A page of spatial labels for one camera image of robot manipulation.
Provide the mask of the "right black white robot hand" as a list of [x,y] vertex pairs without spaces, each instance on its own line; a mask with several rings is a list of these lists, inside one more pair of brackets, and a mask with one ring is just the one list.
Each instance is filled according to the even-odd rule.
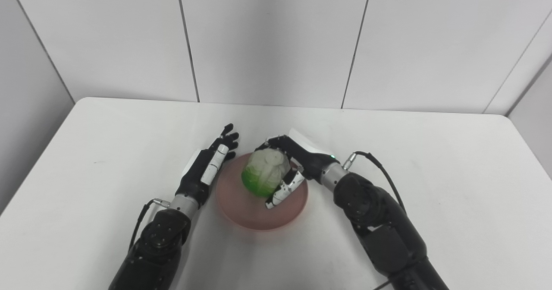
[[315,180],[324,185],[323,178],[341,163],[335,155],[320,150],[297,129],[290,129],[287,135],[269,137],[254,151],[273,149],[282,152],[291,164],[276,190],[265,201],[267,209],[280,205],[298,189],[305,180]]

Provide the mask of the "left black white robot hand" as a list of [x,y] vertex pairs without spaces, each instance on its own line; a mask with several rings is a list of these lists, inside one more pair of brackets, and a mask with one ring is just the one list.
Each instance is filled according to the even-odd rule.
[[197,150],[183,170],[183,176],[175,196],[193,200],[198,207],[205,204],[211,184],[224,162],[236,156],[239,133],[233,131],[233,123],[227,124],[222,133],[203,150]]

